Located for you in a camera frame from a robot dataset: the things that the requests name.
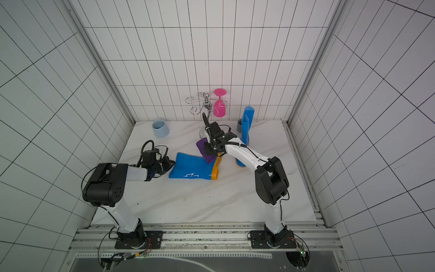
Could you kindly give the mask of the blue rubber boot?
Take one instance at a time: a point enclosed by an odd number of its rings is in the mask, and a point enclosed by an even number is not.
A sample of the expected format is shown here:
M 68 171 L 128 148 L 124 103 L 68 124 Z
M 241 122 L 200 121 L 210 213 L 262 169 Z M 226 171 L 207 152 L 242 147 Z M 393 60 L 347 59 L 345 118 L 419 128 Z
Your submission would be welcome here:
M 242 114 L 242 133 L 240 139 L 245 145 L 249 145 L 249 130 L 253 122 L 255 109 L 251 106 L 246 106 Z
M 217 180 L 221 161 L 222 158 L 214 158 L 210 163 L 207 163 L 202 156 L 178 153 L 169 178 Z

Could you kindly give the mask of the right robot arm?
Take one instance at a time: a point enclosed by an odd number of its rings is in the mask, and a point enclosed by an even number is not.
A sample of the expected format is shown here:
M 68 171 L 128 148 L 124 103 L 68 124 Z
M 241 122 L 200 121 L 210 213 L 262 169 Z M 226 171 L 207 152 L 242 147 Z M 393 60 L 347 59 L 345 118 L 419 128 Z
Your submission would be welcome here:
M 281 160 L 276 156 L 268 158 L 252 150 L 231 131 L 224 132 L 217 122 L 210 123 L 204 119 L 204 123 L 206 155 L 228 154 L 253 171 L 257 195 L 266 204 L 265 232 L 276 243 L 286 235 L 281 201 L 288 195 L 289 187 Z

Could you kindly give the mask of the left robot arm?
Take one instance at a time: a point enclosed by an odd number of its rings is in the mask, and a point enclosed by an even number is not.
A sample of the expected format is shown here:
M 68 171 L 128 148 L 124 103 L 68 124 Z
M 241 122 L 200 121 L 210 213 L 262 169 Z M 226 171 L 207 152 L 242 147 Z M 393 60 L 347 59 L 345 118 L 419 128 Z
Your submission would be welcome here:
M 137 164 L 100 163 L 82 188 L 83 200 L 102 207 L 118 227 L 120 236 L 143 240 L 142 222 L 127 205 L 123 195 L 128 182 L 145 182 L 165 175 L 175 165 L 158 148 L 142 151 Z

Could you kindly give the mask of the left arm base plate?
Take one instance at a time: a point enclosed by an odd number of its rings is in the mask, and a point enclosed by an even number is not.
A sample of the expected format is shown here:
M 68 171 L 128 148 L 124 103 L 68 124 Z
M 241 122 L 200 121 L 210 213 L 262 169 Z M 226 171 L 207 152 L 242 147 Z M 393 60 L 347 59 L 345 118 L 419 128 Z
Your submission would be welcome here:
M 144 231 L 131 233 L 118 232 L 115 243 L 116 249 L 160 249 L 163 240 L 163 231 Z

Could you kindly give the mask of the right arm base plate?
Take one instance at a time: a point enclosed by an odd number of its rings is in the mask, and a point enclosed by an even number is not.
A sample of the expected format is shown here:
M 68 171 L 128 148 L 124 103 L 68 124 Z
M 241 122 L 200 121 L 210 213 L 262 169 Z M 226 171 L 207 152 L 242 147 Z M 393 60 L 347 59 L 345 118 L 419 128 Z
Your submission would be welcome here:
M 278 234 L 270 231 L 250 231 L 247 238 L 253 249 L 296 249 L 298 243 L 292 231 L 283 229 Z

